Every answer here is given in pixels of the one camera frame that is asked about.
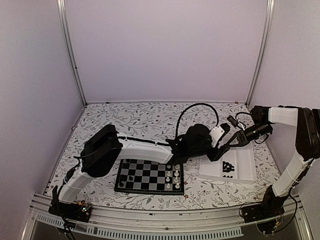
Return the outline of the black and grey chessboard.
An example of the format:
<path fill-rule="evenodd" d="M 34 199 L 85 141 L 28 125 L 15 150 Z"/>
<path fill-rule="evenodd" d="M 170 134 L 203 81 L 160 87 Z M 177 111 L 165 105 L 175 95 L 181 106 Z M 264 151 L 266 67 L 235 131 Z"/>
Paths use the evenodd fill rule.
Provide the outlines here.
<path fill-rule="evenodd" d="M 115 181 L 114 191 L 129 194 L 142 194 L 142 195 L 171 195 L 182 196 L 184 190 L 184 169 L 181 169 L 181 188 L 178 191 L 165 190 L 165 171 L 166 165 L 154 161 L 131 159 L 126 162 L 122 159 L 119 164 L 118 173 Z M 121 175 L 126 176 L 126 181 L 121 181 Z"/>

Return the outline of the left aluminium frame post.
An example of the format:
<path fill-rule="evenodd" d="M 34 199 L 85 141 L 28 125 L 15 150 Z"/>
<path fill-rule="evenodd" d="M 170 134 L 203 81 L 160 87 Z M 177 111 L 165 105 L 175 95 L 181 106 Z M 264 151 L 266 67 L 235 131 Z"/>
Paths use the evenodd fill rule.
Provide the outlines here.
<path fill-rule="evenodd" d="M 59 21 L 61 24 L 62 35 L 65 42 L 65 47 L 71 67 L 71 71 L 73 74 L 75 86 L 80 98 L 80 101 L 84 107 L 88 105 L 85 92 L 81 83 L 80 75 L 79 75 L 79 68 L 76 62 L 73 46 L 72 46 L 72 39 L 70 35 L 69 25 L 68 25 L 68 17 L 67 17 L 67 10 L 66 10 L 66 2 L 64 0 L 57 0 L 57 9 L 59 15 Z"/>

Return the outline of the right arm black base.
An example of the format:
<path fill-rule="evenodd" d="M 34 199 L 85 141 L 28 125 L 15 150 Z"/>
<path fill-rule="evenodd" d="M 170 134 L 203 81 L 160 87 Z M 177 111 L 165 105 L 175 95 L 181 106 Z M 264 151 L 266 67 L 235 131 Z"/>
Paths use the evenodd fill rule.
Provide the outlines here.
<path fill-rule="evenodd" d="M 272 235 L 283 222 L 285 210 L 283 207 L 265 208 L 262 202 L 244 202 L 238 214 L 245 223 L 256 223 L 257 230 L 263 235 Z"/>

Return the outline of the white plastic divided tray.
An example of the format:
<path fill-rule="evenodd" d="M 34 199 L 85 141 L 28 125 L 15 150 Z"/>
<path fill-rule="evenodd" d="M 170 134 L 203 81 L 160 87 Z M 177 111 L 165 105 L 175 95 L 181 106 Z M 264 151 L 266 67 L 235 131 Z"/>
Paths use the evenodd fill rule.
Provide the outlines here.
<path fill-rule="evenodd" d="M 218 161 L 210 161 L 206 155 L 198 159 L 200 179 L 245 185 L 252 185 L 257 180 L 252 143 L 230 149 Z"/>

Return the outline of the white chess pieces row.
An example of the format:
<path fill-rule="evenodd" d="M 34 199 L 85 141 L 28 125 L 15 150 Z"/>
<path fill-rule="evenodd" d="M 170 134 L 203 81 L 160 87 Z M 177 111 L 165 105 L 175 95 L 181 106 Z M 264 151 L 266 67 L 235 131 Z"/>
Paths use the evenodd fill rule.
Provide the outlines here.
<path fill-rule="evenodd" d="M 179 164 L 166 165 L 165 169 L 165 190 L 178 191 L 181 189 L 182 170 Z"/>

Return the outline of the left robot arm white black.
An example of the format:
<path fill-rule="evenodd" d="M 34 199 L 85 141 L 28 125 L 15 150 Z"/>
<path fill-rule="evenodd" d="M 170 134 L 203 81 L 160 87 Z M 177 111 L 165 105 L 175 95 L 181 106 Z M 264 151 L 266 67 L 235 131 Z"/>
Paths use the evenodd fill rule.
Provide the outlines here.
<path fill-rule="evenodd" d="M 229 131 L 227 123 L 213 129 L 195 124 L 175 139 L 158 142 L 127 136 L 108 124 L 84 144 L 80 155 L 75 156 L 78 163 L 67 172 L 61 185 L 54 187 L 54 207 L 63 217 L 70 217 L 78 193 L 92 180 L 106 176 L 116 160 L 144 160 L 173 166 L 200 156 L 215 161 L 219 142 Z"/>

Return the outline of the black chess pieces pile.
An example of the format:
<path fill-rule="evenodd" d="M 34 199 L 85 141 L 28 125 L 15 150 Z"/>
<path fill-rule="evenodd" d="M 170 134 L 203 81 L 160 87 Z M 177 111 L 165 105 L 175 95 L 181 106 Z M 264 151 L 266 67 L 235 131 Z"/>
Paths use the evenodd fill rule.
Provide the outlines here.
<path fill-rule="evenodd" d="M 227 162 L 227 161 L 223 161 L 222 162 L 222 177 L 223 178 L 230 178 L 232 179 L 235 175 L 235 167 Z"/>

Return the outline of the front aluminium rail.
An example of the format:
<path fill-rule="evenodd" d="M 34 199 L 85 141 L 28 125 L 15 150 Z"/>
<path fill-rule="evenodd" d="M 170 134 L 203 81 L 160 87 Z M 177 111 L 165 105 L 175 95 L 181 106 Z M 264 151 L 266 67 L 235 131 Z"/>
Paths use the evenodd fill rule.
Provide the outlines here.
<path fill-rule="evenodd" d="M 88 222 L 49 213 L 51 200 L 35 196 L 23 229 L 24 240 L 311 240 L 301 201 L 288 200 L 282 216 L 245 222 L 242 207 L 200 210 L 92 208 Z"/>

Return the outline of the floral patterned table mat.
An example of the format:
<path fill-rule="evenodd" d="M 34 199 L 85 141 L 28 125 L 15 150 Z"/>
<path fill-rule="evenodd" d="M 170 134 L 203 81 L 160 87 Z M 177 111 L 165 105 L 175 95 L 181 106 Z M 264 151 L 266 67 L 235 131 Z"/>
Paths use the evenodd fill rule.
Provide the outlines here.
<path fill-rule="evenodd" d="M 46 196 L 52 194 L 67 171 L 76 165 L 84 143 L 107 124 L 123 134 L 164 142 L 176 133 L 185 133 L 194 124 L 212 128 L 224 123 L 229 115 L 236 116 L 247 126 L 252 124 L 244 104 L 210 103 L 193 106 L 191 103 L 104 103 L 90 104 L 84 110 L 74 132 L 47 185 Z M 197 210 L 241 205 L 262 200 L 268 186 L 280 172 L 266 144 L 253 146 L 257 180 L 254 184 L 221 182 L 199 178 L 200 162 L 190 159 L 184 166 L 183 195 L 146 195 L 115 192 L 119 164 L 115 163 L 107 176 L 91 181 L 77 198 L 96 206 L 137 210 Z"/>

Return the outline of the right aluminium frame post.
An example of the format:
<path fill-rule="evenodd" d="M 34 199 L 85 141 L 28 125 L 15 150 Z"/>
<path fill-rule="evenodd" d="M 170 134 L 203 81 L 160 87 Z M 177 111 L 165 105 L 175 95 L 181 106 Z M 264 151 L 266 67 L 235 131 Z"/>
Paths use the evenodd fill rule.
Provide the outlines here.
<path fill-rule="evenodd" d="M 275 7 L 275 0 L 266 1 L 266 11 L 265 11 L 264 23 L 262 28 L 262 36 L 261 36 L 259 51 L 258 51 L 257 60 L 256 60 L 256 64 L 253 71 L 252 80 L 249 86 L 249 91 L 245 101 L 245 104 L 247 107 L 249 107 L 252 104 L 253 98 L 257 89 L 257 85 L 258 85 L 258 81 L 261 74 L 263 61 L 264 61 L 264 57 L 265 57 L 265 53 L 268 45 L 269 35 L 271 31 L 274 7 Z"/>

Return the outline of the aluminium frame post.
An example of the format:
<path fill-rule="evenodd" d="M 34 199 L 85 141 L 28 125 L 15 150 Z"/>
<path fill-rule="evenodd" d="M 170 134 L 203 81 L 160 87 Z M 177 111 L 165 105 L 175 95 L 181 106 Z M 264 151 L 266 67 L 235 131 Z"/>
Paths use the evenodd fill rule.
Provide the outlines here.
<path fill-rule="evenodd" d="M 253 71 L 252 80 L 249 86 L 249 91 L 245 101 L 245 104 L 247 107 L 249 107 L 252 104 L 253 98 L 257 89 L 257 85 L 258 85 L 258 81 L 261 74 L 263 61 L 264 61 L 264 57 L 265 57 L 265 53 L 268 45 L 269 35 L 271 31 L 274 7 L 275 7 L 275 0 L 266 1 L 266 11 L 265 11 L 264 23 L 262 28 L 262 36 L 261 36 L 259 51 L 258 51 L 257 60 L 256 60 L 256 64 Z"/>
<path fill-rule="evenodd" d="M 84 107 L 88 105 L 85 92 L 81 83 L 80 75 L 79 75 L 79 68 L 76 62 L 73 46 L 72 46 L 72 39 L 70 35 L 69 25 L 68 25 L 68 17 L 67 17 L 67 10 L 66 10 L 66 2 L 64 0 L 57 0 L 57 9 L 59 15 L 59 21 L 61 24 L 62 35 L 65 42 L 65 47 L 71 67 L 71 71 L 73 74 L 75 86 L 80 98 L 80 101 Z"/>

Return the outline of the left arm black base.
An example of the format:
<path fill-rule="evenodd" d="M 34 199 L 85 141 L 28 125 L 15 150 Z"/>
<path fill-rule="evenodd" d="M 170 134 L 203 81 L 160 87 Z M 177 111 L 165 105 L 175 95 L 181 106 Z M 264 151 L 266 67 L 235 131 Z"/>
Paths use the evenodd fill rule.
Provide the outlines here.
<path fill-rule="evenodd" d="M 88 223 L 93 205 L 84 200 L 72 203 L 51 202 L 48 212 L 64 219 Z"/>

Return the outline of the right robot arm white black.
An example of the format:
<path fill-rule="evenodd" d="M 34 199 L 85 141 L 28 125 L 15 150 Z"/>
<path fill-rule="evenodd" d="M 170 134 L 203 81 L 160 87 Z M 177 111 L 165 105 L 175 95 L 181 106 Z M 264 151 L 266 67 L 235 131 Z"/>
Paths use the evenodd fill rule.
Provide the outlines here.
<path fill-rule="evenodd" d="M 261 106 L 250 110 L 253 125 L 237 131 L 221 146 L 225 153 L 231 148 L 247 146 L 263 134 L 279 130 L 278 140 L 268 146 L 275 157 L 286 157 L 280 177 L 269 186 L 263 196 L 258 213 L 269 218 L 288 198 L 293 187 L 307 174 L 313 161 L 320 157 L 320 110 L 297 106 Z"/>

